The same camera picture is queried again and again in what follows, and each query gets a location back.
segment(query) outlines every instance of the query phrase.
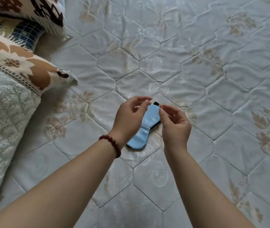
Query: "person's left arm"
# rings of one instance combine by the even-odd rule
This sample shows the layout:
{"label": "person's left arm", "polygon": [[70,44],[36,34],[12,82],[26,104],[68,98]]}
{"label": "person's left arm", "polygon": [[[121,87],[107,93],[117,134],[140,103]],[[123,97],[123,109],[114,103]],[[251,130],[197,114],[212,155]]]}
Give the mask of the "person's left arm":
{"label": "person's left arm", "polygon": [[[151,104],[149,100],[152,98],[135,96],[118,109],[108,135],[121,149],[139,130],[144,113]],[[3,209],[0,228],[73,227],[116,155],[108,140],[95,142]]]}

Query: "eye mask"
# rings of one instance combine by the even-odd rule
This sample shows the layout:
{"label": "eye mask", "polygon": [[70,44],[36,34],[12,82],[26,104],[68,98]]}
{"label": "eye mask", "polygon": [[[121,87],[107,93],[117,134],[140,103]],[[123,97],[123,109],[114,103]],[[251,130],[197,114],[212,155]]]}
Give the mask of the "eye mask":
{"label": "eye mask", "polygon": [[132,149],[142,149],[148,142],[150,130],[158,123],[160,123],[159,103],[154,102],[153,105],[148,106],[148,110],[143,116],[139,131],[127,145]]}

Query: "fuzzy white fabric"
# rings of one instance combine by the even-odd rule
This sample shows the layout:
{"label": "fuzzy white fabric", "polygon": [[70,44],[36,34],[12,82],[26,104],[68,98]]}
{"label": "fuzzy white fabric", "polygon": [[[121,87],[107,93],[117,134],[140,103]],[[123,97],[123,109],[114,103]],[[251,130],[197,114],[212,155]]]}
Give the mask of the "fuzzy white fabric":
{"label": "fuzzy white fabric", "polygon": [[40,97],[0,71],[0,185]]}

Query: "person's right hand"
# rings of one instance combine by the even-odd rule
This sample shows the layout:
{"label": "person's right hand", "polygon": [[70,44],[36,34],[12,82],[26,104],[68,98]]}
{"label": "person's right hand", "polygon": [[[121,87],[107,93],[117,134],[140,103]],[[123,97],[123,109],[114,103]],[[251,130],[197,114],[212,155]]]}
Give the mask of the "person's right hand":
{"label": "person's right hand", "polygon": [[185,114],[170,105],[160,105],[159,115],[165,152],[186,150],[192,126]]}

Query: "person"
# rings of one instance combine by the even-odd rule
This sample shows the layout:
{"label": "person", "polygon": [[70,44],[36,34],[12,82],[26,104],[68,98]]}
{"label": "person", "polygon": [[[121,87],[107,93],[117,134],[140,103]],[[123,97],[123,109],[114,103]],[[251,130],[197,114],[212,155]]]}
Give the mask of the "person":
{"label": "person", "polygon": [[[119,107],[108,135],[120,148],[139,130],[150,100],[151,97],[135,96]],[[160,105],[159,115],[164,154],[192,226],[253,228],[188,153],[191,124],[185,114],[172,106]],[[115,157],[111,142],[95,142],[0,211],[0,228],[73,227]]]}

